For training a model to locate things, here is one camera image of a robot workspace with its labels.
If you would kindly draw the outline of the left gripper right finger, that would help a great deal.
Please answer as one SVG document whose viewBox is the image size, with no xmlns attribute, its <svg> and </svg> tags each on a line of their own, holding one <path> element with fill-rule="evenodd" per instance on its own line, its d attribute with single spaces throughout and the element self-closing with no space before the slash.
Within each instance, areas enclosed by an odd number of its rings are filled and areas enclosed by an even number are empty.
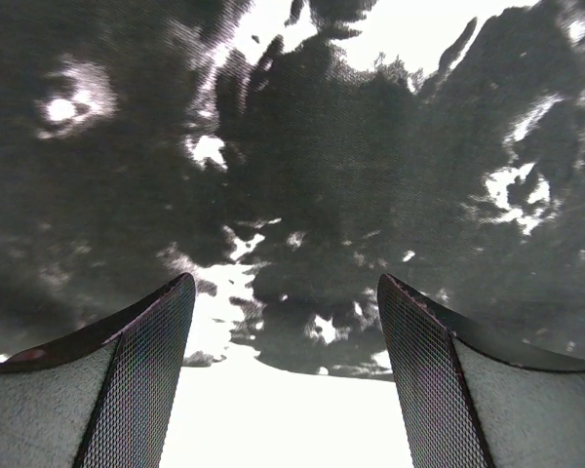
<svg viewBox="0 0 585 468">
<path fill-rule="evenodd" d="M 585 467 L 585 360 L 384 274 L 381 326 L 416 467 Z"/>
</svg>

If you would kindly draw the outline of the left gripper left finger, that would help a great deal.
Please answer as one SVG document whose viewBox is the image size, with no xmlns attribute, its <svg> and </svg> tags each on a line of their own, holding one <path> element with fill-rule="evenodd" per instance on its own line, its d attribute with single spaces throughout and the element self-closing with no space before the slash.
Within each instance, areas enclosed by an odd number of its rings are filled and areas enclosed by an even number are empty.
<svg viewBox="0 0 585 468">
<path fill-rule="evenodd" d="M 195 302 L 181 274 L 0 362 L 0 467 L 156 467 Z"/>
</svg>

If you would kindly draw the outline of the black white tie-dye trousers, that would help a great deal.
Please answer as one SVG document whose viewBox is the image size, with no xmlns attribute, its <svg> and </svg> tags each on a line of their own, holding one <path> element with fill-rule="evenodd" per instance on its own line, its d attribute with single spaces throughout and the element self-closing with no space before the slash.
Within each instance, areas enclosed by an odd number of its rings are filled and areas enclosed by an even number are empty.
<svg viewBox="0 0 585 468">
<path fill-rule="evenodd" d="M 585 1 L 0 1 L 0 357 L 183 272 L 189 366 L 383 375 L 383 274 L 585 358 Z"/>
</svg>

